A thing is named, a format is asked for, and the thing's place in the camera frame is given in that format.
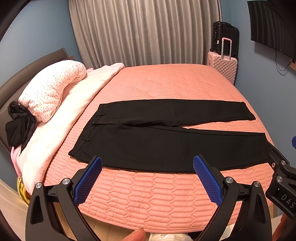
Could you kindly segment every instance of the pink quilted bedspread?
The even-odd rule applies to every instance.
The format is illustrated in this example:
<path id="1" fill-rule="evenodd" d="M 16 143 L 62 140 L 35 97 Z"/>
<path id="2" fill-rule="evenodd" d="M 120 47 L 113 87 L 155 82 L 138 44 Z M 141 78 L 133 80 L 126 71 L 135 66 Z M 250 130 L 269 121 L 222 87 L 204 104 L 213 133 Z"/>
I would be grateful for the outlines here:
<path id="1" fill-rule="evenodd" d="M 99 104 L 169 98 L 244 101 L 256 120 L 206 123 L 193 128 L 265 132 L 271 141 L 246 99 L 214 68 L 197 64 L 129 67 L 122 69 L 110 80 L 77 120 L 53 157 L 44 184 L 57 184 L 86 166 L 70 158 L 68 152 Z M 224 176 L 232 176 L 239 183 L 251 184 L 257 180 L 266 191 L 273 171 L 268 164 L 261 164 L 222 173 Z M 240 203 L 236 205 L 229 224 L 235 222 L 239 208 Z M 195 174 L 129 172 L 103 168 L 86 202 L 79 209 L 95 219 L 129 229 L 143 227 L 147 232 L 182 233 L 203 230 L 216 204 L 211 203 Z"/>

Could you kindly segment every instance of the tv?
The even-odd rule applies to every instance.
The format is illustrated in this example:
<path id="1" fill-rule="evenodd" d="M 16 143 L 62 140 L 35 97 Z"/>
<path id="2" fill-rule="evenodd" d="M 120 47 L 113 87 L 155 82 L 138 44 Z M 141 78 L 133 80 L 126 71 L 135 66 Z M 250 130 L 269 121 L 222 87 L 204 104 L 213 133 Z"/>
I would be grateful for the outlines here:
<path id="1" fill-rule="evenodd" d="M 296 60 L 295 0 L 248 1 L 251 40 Z"/>

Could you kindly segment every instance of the human hand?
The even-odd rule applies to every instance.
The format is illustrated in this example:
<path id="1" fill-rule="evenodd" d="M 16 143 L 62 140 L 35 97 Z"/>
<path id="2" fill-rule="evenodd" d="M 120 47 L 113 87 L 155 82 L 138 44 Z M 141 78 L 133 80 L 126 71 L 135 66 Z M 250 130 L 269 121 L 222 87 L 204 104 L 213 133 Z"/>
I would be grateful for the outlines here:
<path id="1" fill-rule="evenodd" d="M 144 229 L 137 229 L 132 232 L 130 235 L 126 236 L 122 241 L 145 241 L 146 232 Z"/>
<path id="2" fill-rule="evenodd" d="M 280 224 L 277 226 L 276 230 L 272 235 L 272 241 L 277 241 L 277 239 L 283 234 L 286 228 L 287 219 L 288 219 L 288 216 L 286 214 L 283 214 L 281 217 Z"/>

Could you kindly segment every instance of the telescoping handle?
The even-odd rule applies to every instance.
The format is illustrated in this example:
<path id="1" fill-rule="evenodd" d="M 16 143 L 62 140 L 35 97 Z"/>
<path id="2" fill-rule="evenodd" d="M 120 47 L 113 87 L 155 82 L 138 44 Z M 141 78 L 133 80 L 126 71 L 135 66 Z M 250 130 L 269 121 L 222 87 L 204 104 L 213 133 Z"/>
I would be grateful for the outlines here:
<path id="1" fill-rule="evenodd" d="M 224 40 L 230 41 L 230 52 L 229 52 L 229 61 L 231 61 L 231 49 L 232 49 L 232 40 L 228 38 L 222 38 L 222 50 L 221 50 L 221 59 L 223 59 L 223 51 L 224 51 Z"/>

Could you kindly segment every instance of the gray curtain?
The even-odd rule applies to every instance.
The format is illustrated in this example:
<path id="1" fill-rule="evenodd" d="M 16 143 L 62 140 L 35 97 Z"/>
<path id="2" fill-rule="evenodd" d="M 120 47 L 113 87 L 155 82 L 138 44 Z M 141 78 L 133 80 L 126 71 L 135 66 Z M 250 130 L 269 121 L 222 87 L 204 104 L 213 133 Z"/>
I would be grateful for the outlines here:
<path id="1" fill-rule="evenodd" d="M 220 0 L 69 0 L 82 62 L 205 64 Z"/>

